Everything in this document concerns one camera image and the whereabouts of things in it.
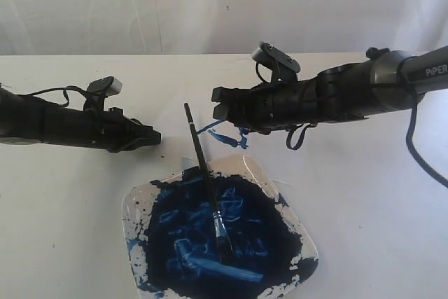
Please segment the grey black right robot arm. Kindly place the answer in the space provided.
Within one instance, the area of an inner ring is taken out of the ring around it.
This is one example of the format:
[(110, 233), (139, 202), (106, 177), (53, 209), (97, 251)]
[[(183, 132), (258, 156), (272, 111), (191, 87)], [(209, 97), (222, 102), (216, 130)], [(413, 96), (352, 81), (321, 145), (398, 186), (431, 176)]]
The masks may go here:
[(288, 133), (286, 146), (301, 147), (291, 139), (321, 123), (365, 120), (380, 113), (413, 109), (427, 92), (447, 88), (447, 48), (413, 56), (388, 48), (369, 48), (366, 61), (343, 64), (301, 80), (299, 63), (291, 56), (261, 42), (252, 54), (257, 67), (272, 72), (250, 89), (214, 88), (213, 118), (247, 132), (269, 135)]

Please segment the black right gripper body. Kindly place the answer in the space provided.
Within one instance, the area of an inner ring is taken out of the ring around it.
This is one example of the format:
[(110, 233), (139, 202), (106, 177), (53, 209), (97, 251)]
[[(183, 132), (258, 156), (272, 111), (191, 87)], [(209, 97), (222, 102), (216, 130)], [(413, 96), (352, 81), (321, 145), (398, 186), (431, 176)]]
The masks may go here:
[(316, 98), (313, 80), (240, 90), (230, 103), (230, 121), (257, 132), (316, 122), (319, 119)]

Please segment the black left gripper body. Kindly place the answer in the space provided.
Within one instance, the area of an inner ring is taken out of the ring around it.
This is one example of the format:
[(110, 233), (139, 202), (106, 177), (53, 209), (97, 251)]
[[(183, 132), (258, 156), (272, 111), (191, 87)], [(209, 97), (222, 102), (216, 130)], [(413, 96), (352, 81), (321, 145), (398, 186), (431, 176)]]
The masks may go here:
[(117, 153), (128, 151), (140, 140), (140, 125), (125, 117), (119, 108), (95, 113), (49, 102), (42, 108), (41, 140), (45, 144)]

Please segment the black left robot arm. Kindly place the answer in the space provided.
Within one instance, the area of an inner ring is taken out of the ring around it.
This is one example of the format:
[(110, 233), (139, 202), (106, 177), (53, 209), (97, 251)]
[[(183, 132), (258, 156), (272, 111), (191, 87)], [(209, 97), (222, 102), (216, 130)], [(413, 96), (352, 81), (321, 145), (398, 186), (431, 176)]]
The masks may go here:
[(1, 143), (95, 148), (110, 153), (161, 143), (161, 134), (122, 109), (75, 110), (1, 90)]

